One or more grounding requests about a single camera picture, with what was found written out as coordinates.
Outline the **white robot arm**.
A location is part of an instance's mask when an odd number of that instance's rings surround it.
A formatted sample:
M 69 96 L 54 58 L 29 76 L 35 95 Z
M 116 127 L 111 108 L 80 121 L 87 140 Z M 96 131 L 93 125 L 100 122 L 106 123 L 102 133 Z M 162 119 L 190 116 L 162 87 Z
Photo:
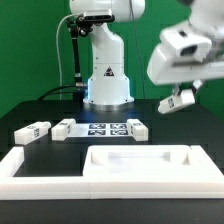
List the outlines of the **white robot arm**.
M 178 0 L 191 8 L 189 18 L 161 31 L 147 74 L 156 85 L 172 84 L 172 95 L 158 111 L 172 113 L 195 103 L 210 79 L 224 78 L 224 0 Z M 93 73 L 84 103 L 98 108 L 134 101 L 124 73 L 124 43 L 109 22 L 140 18 L 145 0 L 70 0 L 78 34 L 92 40 Z

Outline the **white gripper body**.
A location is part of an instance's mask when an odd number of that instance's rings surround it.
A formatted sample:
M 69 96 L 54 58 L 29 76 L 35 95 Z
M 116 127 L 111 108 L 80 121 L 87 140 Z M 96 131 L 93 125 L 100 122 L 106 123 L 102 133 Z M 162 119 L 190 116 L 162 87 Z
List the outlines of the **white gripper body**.
M 224 61 L 198 63 L 184 59 L 179 62 L 164 44 L 158 44 L 149 60 L 147 74 L 155 85 L 220 79 L 224 78 Z

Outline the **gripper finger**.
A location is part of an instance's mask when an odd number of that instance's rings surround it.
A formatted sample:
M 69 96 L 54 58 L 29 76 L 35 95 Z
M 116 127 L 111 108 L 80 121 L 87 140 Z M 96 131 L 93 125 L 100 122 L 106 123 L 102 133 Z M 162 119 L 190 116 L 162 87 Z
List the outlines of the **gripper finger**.
M 181 93 L 180 85 L 179 84 L 174 84 L 172 88 L 172 94 L 174 96 L 179 96 Z
M 194 94 L 196 94 L 202 86 L 203 86 L 203 81 L 202 80 L 195 80 L 192 83 L 192 86 L 191 86 L 192 92 Z

